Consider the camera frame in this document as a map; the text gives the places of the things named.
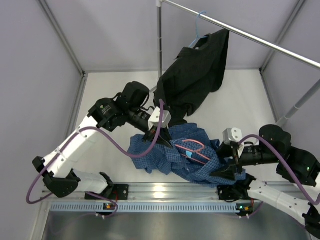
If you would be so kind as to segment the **blue checked shirt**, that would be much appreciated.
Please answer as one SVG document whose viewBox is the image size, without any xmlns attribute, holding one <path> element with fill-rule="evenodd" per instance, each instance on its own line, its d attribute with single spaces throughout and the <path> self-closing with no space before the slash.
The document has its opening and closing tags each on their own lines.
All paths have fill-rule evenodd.
<svg viewBox="0 0 320 240">
<path fill-rule="evenodd" d="M 215 188 L 219 185 L 234 185 L 237 181 L 246 179 L 245 170 L 243 170 L 242 174 L 236 174 L 235 180 L 210 176 L 211 172 L 218 171 L 226 162 L 225 160 L 221 162 L 216 152 L 221 145 L 220 141 L 218 139 L 211 140 L 206 131 L 203 128 L 199 128 L 197 124 L 185 123 L 170 127 L 168 130 L 171 135 L 170 143 L 173 148 L 156 144 L 147 155 L 131 159 L 136 169 L 145 170 L 148 174 L 151 174 L 154 170 L 165 175 L 172 173 L 193 184 L 204 185 L 210 188 Z M 203 165 L 184 157 L 185 150 L 177 148 L 175 144 L 192 150 L 200 148 L 196 143 L 183 142 L 186 139 L 203 143 L 205 149 L 201 153 L 210 158 L 210 161 L 193 154 L 193 158 L 206 163 Z"/>
</svg>

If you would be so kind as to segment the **pink wire hanger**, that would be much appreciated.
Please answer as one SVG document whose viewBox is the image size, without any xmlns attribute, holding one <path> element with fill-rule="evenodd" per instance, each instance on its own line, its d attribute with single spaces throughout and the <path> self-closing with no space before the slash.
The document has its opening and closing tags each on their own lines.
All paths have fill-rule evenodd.
<svg viewBox="0 0 320 240">
<path fill-rule="evenodd" d="M 206 163 L 201 160 L 198 160 L 196 158 L 193 158 L 193 154 L 198 155 L 201 158 L 206 159 L 207 161 L 211 160 L 210 158 L 208 158 L 207 156 L 205 156 L 201 153 L 201 151 L 205 149 L 205 145 L 203 143 L 201 143 L 197 140 L 194 140 L 194 139 L 184 139 L 183 142 L 184 143 L 192 142 L 192 143 L 198 144 L 200 146 L 200 148 L 198 148 L 198 149 L 190 149 L 190 148 L 184 147 L 182 145 L 175 144 L 175 146 L 177 148 L 185 150 L 185 154 L 182 154 L 185 158 L 192 160 L 192 161 L 194 161 L 198 164 L 201 164 L 201 165 L 205 165 Z"/>
</svg>

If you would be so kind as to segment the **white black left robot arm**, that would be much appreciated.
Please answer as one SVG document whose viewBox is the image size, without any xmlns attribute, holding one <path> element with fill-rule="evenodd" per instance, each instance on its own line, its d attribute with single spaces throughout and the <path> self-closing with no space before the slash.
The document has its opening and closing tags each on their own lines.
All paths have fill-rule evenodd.
<svg viewBox="0 0 320 240">
<path fill-rule="evenodd" d="M 169 123 L 172 118 L 165 102 L 160 99 L 152 114 L 144 109 L 150 97 L 150 90 L 143 84 L 133 81 L 113 98 L 99 99 L 88 111 L 76 130 L 52 153 L 45 157 L 37 156 L 32 164 L 39 173 L 50 194 L 64 198 L 74 192 L 83 192 L 87 199 L 100 197 L 103 200 L 113 195 L 114 183 L 103 172 L 94 174 L 75 169 L 82 155 L 103 135 L 110 139 L 108 132 L 125 124 L 144 133 L 142 139 L 149 141 L 148 149 L 137 155 L 122 149 L 113 139 L 110 140 L 122 153 L 130 158 L 146 156 L 156 144 L 171 146 Z"/>
</svg>

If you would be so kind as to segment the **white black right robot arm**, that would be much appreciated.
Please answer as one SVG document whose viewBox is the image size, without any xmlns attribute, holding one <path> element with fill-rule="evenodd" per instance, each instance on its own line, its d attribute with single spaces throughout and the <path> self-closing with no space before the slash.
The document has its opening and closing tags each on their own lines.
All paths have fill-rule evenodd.
<svg viewBox="0 0 320 240">
<path fill-rule="evenodd" d="M 220 200 L 258 200 L 295 219 L 315 238 L 320 237 L 320 162 L 310 152 L 292 146 L 292 136 L 281 127 L 268 124 L 257 135 L 243 136 L 239 128 L 227 128 L 216 153 L 228 162 L 210 173 L 235 181 L 219 187 Z M 236 180 L 246 166 L 277 164 L 276 173 L 294 184 L 305 199 L 293 197 L 247 174 Z"/>
</svg>

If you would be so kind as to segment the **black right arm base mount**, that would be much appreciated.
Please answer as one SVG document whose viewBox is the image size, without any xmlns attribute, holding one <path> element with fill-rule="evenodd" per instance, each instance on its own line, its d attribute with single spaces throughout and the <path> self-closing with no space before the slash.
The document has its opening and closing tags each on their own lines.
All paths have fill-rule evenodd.
<svg viewBox="0 0 320 240">
<path fill-rule="evenodd" d="M 219 200 L 227 203 L 233 203 L 247 198 L 246 191 L 241 186 L 237 185 L 218 185 L 217 193 Z"/>
</svg>

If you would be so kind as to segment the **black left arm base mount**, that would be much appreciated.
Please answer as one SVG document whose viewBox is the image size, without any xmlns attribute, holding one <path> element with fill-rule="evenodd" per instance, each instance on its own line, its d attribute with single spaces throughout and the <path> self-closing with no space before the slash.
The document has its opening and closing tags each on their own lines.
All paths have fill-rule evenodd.
<svg viewBox="0 0 320 240">
<path fill-rule="evenodd" d="M 107 198 L 109 200 L 127 200 L 129 195 L 128 184 L 109 185 L 102 193 L 94 193 L 97 196 Z"/>
</svg>

